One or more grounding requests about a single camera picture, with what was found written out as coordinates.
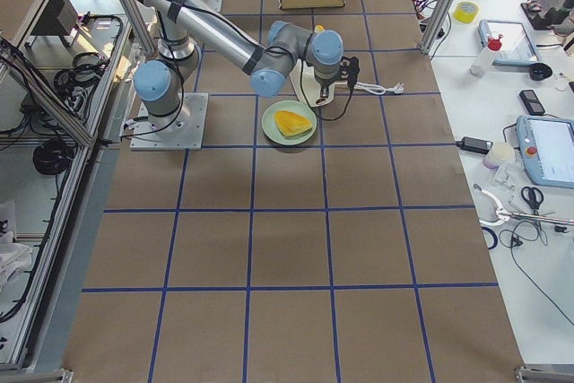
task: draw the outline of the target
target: tiled surface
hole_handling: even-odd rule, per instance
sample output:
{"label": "tiled surface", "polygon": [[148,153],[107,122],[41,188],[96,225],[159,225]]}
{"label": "tiled surface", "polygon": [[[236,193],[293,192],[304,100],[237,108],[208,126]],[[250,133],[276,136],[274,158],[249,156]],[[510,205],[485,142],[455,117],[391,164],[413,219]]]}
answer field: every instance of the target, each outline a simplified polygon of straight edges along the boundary
{"label": "tiled surface", "polygon": [[[261,116],[291,84],[258,98],[204,53],[187,82],[210,92],[204,149],[122,148],[65,365],[82,383],[513,381],[520,359],[411,5],[277,5],[223,12],[262,41],[275,20],[339,30],[360,81],[405,94],[357,91],[342,120],[281,148]],[[111,378],[101,364],[119,358]]]}

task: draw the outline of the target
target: blue joint cap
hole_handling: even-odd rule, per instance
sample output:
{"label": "blue joint cap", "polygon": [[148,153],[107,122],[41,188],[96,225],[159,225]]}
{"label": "blue joint cap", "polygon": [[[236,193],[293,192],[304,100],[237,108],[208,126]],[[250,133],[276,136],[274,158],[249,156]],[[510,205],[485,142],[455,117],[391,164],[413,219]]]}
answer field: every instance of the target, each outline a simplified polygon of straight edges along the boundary
{"label": "blue joint cap", "polygon": [[285,84],[285,77],[273,69],[263,68],[251,75],[251,87],[259,96],[275,96]]}
{"label": "blue joint cap", "polygon": [[267,43],[269,45],[273,44],[275,38],[277,37],[277,33],[281,31],[283,27],[285,27],[288,22],[276,21],[274,22],[271,27],[269,28],[269,34],[267,35]]}
{"label": "blue joint cap", "polygon": [[146,102],[154,102],[161,99],[168,91],[170,84],[170,70],[158,60],[152,60],[140,65],[134,74],[135,91]]}
{"label": "blue joint cap", "polygon": [[313,38],[311,49],[323,65],[337,65],[343,57],[343,40],[336,31],[324,30]]}

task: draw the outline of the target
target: black scissors handle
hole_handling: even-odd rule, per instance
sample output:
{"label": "black scissors handle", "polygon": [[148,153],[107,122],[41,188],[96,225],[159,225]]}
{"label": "black scissors handle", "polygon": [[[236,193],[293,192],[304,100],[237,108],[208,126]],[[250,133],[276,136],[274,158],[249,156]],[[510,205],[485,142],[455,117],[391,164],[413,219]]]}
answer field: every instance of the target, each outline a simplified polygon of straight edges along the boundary
{"label": "black scissors handle", "polygon": [[542,191],[538,187],[526,186],[522,187],[520,195],[522,196],[522,199],[524,199],[524,202],[528,204],[530,209],[535,213],[538,213],[540,205],[544,202],[544,194]]}

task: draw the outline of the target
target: green plate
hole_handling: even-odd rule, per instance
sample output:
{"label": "green plate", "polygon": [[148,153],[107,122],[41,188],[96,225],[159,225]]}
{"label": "green plate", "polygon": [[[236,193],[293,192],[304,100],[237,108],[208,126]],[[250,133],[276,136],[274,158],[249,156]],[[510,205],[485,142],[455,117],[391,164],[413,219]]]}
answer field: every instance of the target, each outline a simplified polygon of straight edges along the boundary
{"label": "green plate", "polygon": [[[277,128],[274,119],[274,113],[281,110],[294,112],[295,114],[299,114],[300,116],[307,118],[313,127],[307,132],[299,135],[284,136]],[[282,100],[281,102],[274,103],[265,110],[263,118],[261,119],[261,126],[263,128],[263,132],[270,140],[281,145],[297,145],[304,143],[313,136],[315,129],[317,129],[317,118],[315,117],[315,114],[313,114],[313,111],[311,111],[311,109],[304,103],[296,100]]]}

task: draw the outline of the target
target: red bottle cap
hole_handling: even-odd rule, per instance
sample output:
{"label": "red bottle cap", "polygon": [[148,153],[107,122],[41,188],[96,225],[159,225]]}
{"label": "red bottle cap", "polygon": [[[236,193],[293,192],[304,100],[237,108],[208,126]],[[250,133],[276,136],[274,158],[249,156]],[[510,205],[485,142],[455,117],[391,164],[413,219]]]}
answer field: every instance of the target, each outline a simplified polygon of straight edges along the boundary
{"label": "red bottle cap", "polygon": [[502,35],[499,35],[499,37],[496,39],[492,36],[488,37],[488,48],[491,51],[500,51],[500,49],[502,48],[502,42],[500,42],[500,40],[502,39]]}

